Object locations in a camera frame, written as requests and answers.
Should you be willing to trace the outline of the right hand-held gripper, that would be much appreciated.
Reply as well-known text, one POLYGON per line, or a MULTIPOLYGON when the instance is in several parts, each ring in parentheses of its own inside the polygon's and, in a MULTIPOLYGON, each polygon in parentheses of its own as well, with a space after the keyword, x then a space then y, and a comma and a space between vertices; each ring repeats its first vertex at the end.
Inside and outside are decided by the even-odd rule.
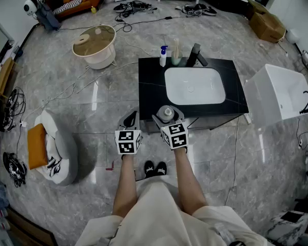
POLYGON ((152 119, 160 130, 163 141, 171 150, 187 148, 188 128, 184 122, 184 114, 177 107, 172 106, 172 109, 174 110, 173 120, 162 122, 157 115, 152 115, 152 119))

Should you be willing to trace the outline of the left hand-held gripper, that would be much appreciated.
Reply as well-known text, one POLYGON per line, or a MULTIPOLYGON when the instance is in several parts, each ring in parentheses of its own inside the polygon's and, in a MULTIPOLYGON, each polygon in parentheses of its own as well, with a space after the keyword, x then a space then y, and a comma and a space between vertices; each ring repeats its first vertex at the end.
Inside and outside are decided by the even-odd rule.
POLYGON ((138 152, 142 143, 142 131, 140 130, 139 112, 133 112, 133 126, 131 125, 131 112, 124 115, 118 122, 118 128, 115 130, 115 142, 117 151, 120 155, 133 154, 138 152))

